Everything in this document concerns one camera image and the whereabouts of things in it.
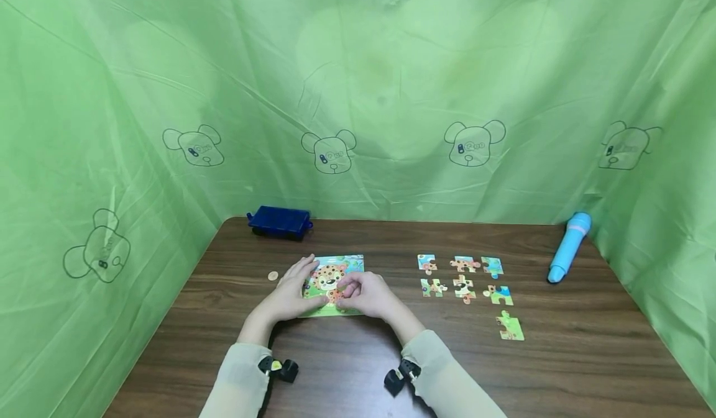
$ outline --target black wrist strap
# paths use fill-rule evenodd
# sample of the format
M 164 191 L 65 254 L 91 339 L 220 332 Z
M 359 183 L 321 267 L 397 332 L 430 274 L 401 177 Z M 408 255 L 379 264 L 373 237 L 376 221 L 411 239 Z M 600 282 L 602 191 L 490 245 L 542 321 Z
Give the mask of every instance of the black wrist strap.
M 388 374 L 385 375 L 385 379 L 383 380 L 383 384 L 391 395 L 396 396 L 402 390 L 405 382 L 413 382 L 415 379 L 418 379 L 421 371 L 420 367 L 415 365 L 415 363 L 409 360 L 402 360 L 396 370 L 388 371 Z
M 282 381 L 293 384 L 298 375 L 298 364 L 291 360 L 286 360 L 282 363 L 279 360 L 274 360 L 271 356 L 267 356 L 259 362 L 259 370 L 269 377 L 278 377 Z

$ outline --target puzzle piece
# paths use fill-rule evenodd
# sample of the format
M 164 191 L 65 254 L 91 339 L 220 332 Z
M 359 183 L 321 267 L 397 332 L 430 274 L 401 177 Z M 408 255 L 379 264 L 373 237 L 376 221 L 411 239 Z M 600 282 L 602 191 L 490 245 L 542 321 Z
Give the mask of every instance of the puzzle piece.
M 477 272 L 477 268 L 482 266 L 479 262 L 473 260 L 472 257 L 455 257 L 449 264 L 455 266 L 458 272 L 465 272 L 465 269 L 467 269 L 470 273 Z
M 455 296 L 462 298 L 462 303 L 469 305 L 471 299 L 476 299 L 475 292 L 472 292 L 472 280 L 465 280 L 464 275 L 457 276 L 457 280 L 452 281 L 452 285 L 457 287 Z
M 433 283 L 429 283 L 427 278 L 421 278 L 420 284 L 423 285 L 423 297 L 430 297 L 431 292 L 435 292 L 436 297 L 442 297 L 443 292 L 448 290 L 446 285 L 440 283 L 440 280 L 433 278 Z
M 435 255 L 432 253 L 418 255 L 418 268 L 421 271 L 425 271 L 425 275 L 430 275 L 433 271 L 437 271 L 438 264 L 435 263 Z
M 510 295 L 510 288 L 507 286 L 500 286 L 498 289 L 498 286 L 488 285 L 488 290 L 482 291 L 482 295 L 490 297 L 494 305 L 499 305 L 500 300 L 504 300 L 505 305 L 514 306 L 512 295 Z
M 510 317 L 507 311 L 502 311 L 502 316 L 496 317 L 495 319 L 498 325 L 502 325 L 505 328 L 505 330 L 500 331 L 500 337 L 502 337 L 503 340 L 523 341 L 525 339 L 520 321 L 517 317 Z
M 492 274 L 492 278 L 497 280 L 498 276 L 504 274 L 502 271 L 502 261 L 499 258 L 482 257 L 482 270 Z

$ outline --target puzzle picture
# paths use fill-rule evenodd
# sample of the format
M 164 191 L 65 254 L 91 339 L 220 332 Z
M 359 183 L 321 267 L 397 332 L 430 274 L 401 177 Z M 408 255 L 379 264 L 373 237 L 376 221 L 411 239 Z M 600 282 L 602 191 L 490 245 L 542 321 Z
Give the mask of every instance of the puzzle picture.
M 490 273 L 495 280 L 504 272 L 502 271 L 502 261 L 499 258 L 482 257 L 482 270 Z
M 472 280 L 465 280 L 464 275 L 458 276 L 457 280 L 452 281 L 452 285 L 456 287 L 455 296 L 462 299 L 462 303 L 469 305 L 472 299 L 475 299 L 475 292 L 471 291 Z
M 502 311 L 501 317 L 496 317 L 498 325 L 502 325 L 505 330 L 500 331 L 500 337 L 503 340 L 520 340 L 525 339 L 525 335 L 522 333 L 522 327 L 520 327 L 520 321 L 517 317 L 510 317 L 510 313 Z
M 336 301 L 343 297 L 343 288 L 338 289 L 338 281 L 350 272 L 363 272 L 363 255 L 343 255 L 342 257 L 316 257 L 319 266 L 311 272 L 311 276 L 303 283 L 303 297 L 311 299 L 317 296 L 328 296 L 329 302 L 315 311 L 301 317 L 356 316 L 355 309 L 340 310 Z
M 510 295 L 510 288 L 507 286 L 488 285 L 488 290 L 482 291 L 482 295 L 489 297 L 495 305 L 499 305 L 500 300 L 504 300 L 505 305 L 514 306 L 512 295 Z
M 455 257 L 449 264 L 455 267 L 458 272 L 465 272 L 467 269 L 467 271 L 471 273 L 477 272 L 477 268 L 482 266 L 479 262 L 473 260 L 472 257 Z
M 425 253 L 418 255 L 418 268 L 425 271 L 425 275 L 430 275 L 433 271 L 438 270 L 438 264 L 435 263 L 435 255 Z
M 423 285 L 423 297 L 430 297 L 430 293 L 435 293 L 436 297 L 442 297 L 443 292 L 448 290 L 446 285 L 440 283 L 440 280 L 433 278 L 433 282 L 429 283 L 427 278 L 421 278 L 420 284 Z

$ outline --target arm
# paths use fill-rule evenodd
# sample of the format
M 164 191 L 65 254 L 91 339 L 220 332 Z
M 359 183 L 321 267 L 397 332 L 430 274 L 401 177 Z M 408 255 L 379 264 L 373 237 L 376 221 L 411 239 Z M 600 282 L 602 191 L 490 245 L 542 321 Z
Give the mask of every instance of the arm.
M 251 311 L 221 363 L 199 418 L 254 418 L 259 413 L 269 388 L 269 377 L 259 370 L 259 362 L 272 356 L 267 346 L 274 325 L 326 303 L 326 297 L 301 296 L 303 281 L 317 264 L 314 255 L 302 258 L 288 269 L 276 290 Z
M 462 369 L 446 344 L 399 300 L 380 275 L 350 273 L 338 283 L 347 286 L 339 302 L 363 314 L 386 321 L 404 346 L 402 357 L 422 370 L 415 379 L 415 394 L 440 418 L 505 418 L 490 396 Z
M 401 356 L 422 369 L 413 382 L 415 394 L 421 396 L 438 417 L 506 418 L 432 330 L 418 334 L 403 348 Z

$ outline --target blue plastic box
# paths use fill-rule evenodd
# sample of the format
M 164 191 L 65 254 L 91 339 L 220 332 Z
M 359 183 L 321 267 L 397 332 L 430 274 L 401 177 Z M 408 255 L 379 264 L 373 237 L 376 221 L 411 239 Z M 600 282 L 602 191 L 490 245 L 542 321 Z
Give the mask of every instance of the blue plastic box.
M 313 228 L 311 212 L 292 208 L 260 206 L 255 215 L 246 214 L 249 227 L 259 236 L 300 241 Z

